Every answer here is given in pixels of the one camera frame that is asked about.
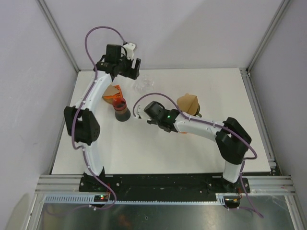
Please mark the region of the clear glass dripper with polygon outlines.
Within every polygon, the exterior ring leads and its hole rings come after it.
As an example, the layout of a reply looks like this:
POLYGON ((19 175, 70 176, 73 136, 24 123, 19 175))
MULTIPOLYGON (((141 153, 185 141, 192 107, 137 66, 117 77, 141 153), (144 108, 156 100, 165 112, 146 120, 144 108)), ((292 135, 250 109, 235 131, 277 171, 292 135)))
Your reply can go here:
POLYGON ((148 75, 141 75, 134 82, 133 87, 134 91, 140 94, 146 94, 154 90, 154 81, 148 75))

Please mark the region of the orange coffee filter box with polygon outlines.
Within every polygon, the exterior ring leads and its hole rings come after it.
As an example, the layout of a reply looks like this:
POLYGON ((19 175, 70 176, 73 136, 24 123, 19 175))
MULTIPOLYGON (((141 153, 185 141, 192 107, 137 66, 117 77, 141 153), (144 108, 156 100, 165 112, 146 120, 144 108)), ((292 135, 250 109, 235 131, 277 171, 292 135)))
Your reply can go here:
POLYGON ((115 86, 115 87, 119 90, 119 92, 118 92, 117 94, 115 94, 114 96, 109 96, 109 97, 103 97, 103 96, 102 96, 102 98, 103 98, 106 102, 108 102, 108 103, 111 103, 111 102, 113 101, 113 99, 115 99, 115 98, 123 97, 123 94, 122 94, 122 91, 121 91, 120 86, 119 86, 119 85, 113 85, 113 86, 115 86))

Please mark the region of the brown paper coffee filter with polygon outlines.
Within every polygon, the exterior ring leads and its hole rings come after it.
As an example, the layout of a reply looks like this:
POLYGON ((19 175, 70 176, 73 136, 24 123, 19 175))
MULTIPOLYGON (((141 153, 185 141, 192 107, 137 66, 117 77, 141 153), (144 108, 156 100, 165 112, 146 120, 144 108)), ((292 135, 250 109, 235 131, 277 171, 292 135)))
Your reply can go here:
POLYGON ((196 95, 186 93, 184 96, 177 99, 177 105, 182 112, 189 115, 194 115, 199 105, 198 97, 196 95))

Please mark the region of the dark green dripper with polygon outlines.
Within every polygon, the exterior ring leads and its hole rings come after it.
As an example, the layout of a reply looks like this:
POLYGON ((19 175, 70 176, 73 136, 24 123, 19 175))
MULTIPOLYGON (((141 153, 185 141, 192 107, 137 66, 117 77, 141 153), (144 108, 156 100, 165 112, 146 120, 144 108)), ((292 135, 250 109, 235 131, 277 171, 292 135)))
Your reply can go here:
POLYGON ((196 117, 202 117, 202 114, 200 113, 200 105, 198 105, 198 108, 197 108, 197 110, 196 110, 196 112, 195 112, 195 114, 194 114, 194 116, 196 116, 196 117))

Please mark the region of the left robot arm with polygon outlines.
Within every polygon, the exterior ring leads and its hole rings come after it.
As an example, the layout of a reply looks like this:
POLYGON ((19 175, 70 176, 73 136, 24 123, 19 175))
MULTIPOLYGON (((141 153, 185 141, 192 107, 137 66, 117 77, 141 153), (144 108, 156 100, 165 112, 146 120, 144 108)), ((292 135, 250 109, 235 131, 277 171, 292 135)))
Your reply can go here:
POLYGON ((103 170, 97 144, 100 125, 95 111, 116 76, 121 75, 132 80, 138 78, 141 60, 134 58, 135 49, 134 43, 108 44, 106 53, 94 65, 94 76, 81 99, 74 106, 64 109, 65 124, 72 147, 83 151, 85 173, 92 176, 89 186, 97 192, 105 188, 106 180, 100 176, 103 170))

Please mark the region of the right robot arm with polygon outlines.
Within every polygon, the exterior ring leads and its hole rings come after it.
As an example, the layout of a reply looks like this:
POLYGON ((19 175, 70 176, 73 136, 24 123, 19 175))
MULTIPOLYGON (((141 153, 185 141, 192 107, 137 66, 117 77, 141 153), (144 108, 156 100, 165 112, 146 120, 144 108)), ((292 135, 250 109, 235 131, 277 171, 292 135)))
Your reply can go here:
POLYGON ((149 103, 144 112, 149 117, 148 124, 158 125, 166 132, 190 133, 215 142, 225 161, 221 186, 226 192, 238 188, 243 159, 252 139, 236 119, 209 121, 178 109, 168 110, 156 101, 149 103))

